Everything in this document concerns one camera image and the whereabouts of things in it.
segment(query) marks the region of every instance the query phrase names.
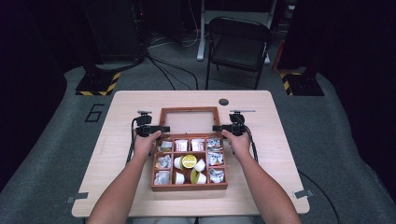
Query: white paper cup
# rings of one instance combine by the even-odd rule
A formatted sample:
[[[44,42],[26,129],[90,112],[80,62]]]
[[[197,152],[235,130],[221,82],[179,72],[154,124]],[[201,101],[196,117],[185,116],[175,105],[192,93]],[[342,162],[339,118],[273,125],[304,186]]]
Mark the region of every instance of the white paper cup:
[[[184,175],[176,172],[175,184],[184,184]]]
[[[181,163],[182,160],[183,160],[183,156],[175,158],[175,160],[174,160],[175,168],[177,168],[179,170],[184,169],[183,164]]]
[[[206,167],[204,160],[200,159],[194,166],[194,169],[198,172],[202,172]]]
[[[206,175],[199,173],[197,184],[206,184]]]
[[[191,183],[192,184],[205,184],[206,183],[206,175],[197,172],[195,169],[191,171]]]

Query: person's arm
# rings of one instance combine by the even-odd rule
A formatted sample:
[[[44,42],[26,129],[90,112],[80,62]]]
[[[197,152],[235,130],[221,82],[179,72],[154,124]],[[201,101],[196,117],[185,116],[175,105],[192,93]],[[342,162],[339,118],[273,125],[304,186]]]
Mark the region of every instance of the person's arm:
[[[234,136],[222,131],[230,140],[233,152],[241,163],[254,203],[265,223],[301,223],[288,194],[251,156],[248,134]]]
[[[136,137],[134,155],[111,182],[93,208],[88,223],[125,223],[131,211],[143,166],[149,157],[152,142],[161,135],[158,131],[146,138]]]

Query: black chair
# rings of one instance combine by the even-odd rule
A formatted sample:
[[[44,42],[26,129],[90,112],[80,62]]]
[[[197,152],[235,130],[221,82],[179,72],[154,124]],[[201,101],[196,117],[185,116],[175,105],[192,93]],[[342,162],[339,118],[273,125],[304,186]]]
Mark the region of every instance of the black chair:
[[[209,54],[206,85],[209,82],[210,64],[256,72],[257,90],[264,60],[270,47],[271,33],[263,24],[227,17],[217,17],[208,26]]]

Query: forearm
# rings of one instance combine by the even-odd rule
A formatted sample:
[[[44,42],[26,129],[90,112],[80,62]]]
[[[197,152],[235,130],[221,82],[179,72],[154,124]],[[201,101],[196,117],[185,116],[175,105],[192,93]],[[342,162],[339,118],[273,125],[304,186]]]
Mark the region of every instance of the forearm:
[[[107,187],[88,223],[125,223],[131,210],[145,161],[132,158]]]
[[[251,156],[241,158],[240,162],[265,223],[301,223],[285,190]]]

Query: gray floor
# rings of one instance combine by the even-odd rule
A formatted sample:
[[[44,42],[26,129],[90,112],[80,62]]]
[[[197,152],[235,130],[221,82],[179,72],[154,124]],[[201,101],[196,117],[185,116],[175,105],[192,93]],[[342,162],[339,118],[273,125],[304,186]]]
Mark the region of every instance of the gray floor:
[[[270,52],[272,59],[277,44],[275,40]],[[206,62],[196,61],[197,48],[197,43],[189,48],[166,44],[150,48],[149,53],[193,72],[202,90]],[[108,64],[106,67],[119,65]],[[273,94],[298,169],[323,188],[342,223],[395,223],[395,203],[375,172],[360,159],[345,111],[332,84],[318,75],[324,97],[288,96],[279,74],[272,73],[271,66],[264,68],[259,89]],[[191,75],[165,68],[194,89]],[[82,68],[65,74],[68,88],[63,101],[29,156],[0,194],[0,223],[82,222],[72,217],[73,204],[64,201],[78,192],[114,95],[76,96],[75,88],[83,75]],[[210,81],[211,90],[247,90],[226,82],[240,84],[246,81],[245,84],[253,85],[253,79],[246,74],[225,68],[214,77],[218,80]],[[188,89],[173,77],[170,79],[177,90]],[[172,86],[160,70],[145,60],[121,73],[115,91],[120,90],[172,90]],[[103,104],[95,108],[102,111],[99,121],[84,122],[94,104]],[[324,194],[304,176],[301,179],[304,187],[315,194],[308,199],[311,209],[301,215],[302,221],[337,223]]]

